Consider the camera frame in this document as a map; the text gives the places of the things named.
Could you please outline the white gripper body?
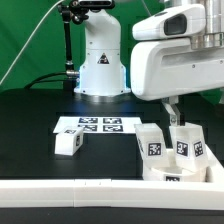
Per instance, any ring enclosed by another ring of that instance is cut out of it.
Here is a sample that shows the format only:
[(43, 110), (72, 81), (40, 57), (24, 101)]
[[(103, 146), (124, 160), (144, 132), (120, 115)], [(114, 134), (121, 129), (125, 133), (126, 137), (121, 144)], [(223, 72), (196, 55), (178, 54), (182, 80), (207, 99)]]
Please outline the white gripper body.
[(224, 47), (192, 50), (189, 38), (140, 42), (130, 78), (132, 92), (147, 101), (224, 87)]

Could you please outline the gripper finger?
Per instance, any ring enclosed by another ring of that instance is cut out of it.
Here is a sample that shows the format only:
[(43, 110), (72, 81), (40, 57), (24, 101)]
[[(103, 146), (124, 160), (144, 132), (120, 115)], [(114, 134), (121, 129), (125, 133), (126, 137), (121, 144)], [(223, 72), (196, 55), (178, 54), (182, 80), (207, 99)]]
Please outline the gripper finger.
[(184, 114), (181, 113), (177, 107), (179, 103), (178, 96), (171, 96), (162, 99), (162, 104), (166, 109), (167, 113), (170, 117), (170, 125), (171, 126), (184, 126), (185, 125), (185, 118)]

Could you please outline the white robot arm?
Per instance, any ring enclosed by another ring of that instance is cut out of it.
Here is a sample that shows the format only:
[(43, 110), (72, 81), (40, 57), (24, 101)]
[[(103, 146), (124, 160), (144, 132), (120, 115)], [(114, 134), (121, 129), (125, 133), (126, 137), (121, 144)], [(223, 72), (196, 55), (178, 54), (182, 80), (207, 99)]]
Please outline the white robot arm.
[(131, 91), (173, 105), (178, 95), (224, 87), (223, 0), (170, 0), (168, 8), (136, 23), (128, 78), (120, 62), (120, 31), (105, 11), (89, 14), (77, 93), (98, 98)]

